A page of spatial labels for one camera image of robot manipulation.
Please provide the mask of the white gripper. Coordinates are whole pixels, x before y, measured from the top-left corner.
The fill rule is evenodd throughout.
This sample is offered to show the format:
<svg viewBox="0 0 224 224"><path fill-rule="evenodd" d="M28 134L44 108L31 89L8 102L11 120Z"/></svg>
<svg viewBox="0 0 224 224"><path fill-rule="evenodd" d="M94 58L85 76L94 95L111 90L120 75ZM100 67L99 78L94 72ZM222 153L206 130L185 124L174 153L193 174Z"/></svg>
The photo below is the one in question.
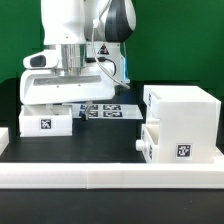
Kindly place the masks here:
<svg viewBox="0 0 224 224"><path fill-rule="evenodd" d="M52 115L60 113L53 104L85 102L81 119L87 121L93 101L112 99L113 81L98 67L90 66L81 74L58 76L53 69L26 70L20 80L20 100L24 105L46 104Z"/></svg>

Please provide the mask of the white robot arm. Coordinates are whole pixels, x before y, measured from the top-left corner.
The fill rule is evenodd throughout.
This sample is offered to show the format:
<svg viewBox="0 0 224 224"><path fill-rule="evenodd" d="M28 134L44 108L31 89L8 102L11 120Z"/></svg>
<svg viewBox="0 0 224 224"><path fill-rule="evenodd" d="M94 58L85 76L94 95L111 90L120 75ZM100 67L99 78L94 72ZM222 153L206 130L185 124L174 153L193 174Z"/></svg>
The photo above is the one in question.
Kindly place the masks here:
<svg viewBox="0 0 224 224"><path fill-rule="evenodd" d="M109 100L125 84L100 63L94 44L122 43L136 27L131 0L41 0L45 49L23 59L23 112L47 111L55 104Z"/></svg>

